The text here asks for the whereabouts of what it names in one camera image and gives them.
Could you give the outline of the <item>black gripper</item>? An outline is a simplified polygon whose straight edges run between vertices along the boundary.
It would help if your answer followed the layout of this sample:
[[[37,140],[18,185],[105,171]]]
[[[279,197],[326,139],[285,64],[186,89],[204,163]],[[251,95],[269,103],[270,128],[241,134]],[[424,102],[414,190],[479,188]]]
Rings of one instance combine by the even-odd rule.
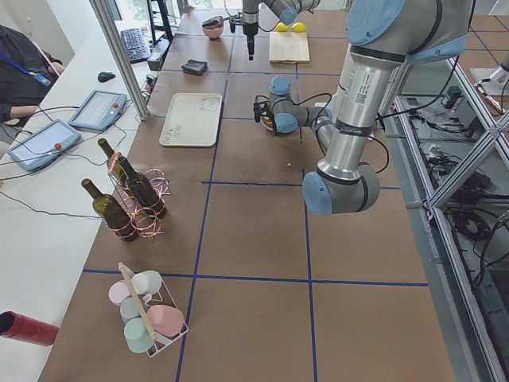
[[[248,60],[253,60],[255,55],[256,24],[245,23],[243,25],[243,33],[247,36]]]

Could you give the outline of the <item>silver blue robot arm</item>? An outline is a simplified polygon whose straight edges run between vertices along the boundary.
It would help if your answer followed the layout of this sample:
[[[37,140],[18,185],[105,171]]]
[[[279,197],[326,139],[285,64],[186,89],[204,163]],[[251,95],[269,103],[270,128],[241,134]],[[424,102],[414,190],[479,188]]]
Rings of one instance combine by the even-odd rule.
[[[283,24],[292,24],[297,15],[303,11],[311,11],[317,8],[320,0],[243,0],[242,10],[239,14],[239,23],[243,34],[247,38],[248,60],[253,60],[255,55],[255,36],[258,34],[259,4],[264,3],[268,9]]]
[[[302,192],[317,215],[360,212],[379,196],[379,179],[362,161],[391,73],[401,64],[422,64],[460,55],[468,40],[473,1],[356,1],[346,36],[351,66],[344,67],[342,100],[334,119],[320,107],[297,105],[284,76],[270,83],[273,126],[285,133],[312,127],[326,148]]]

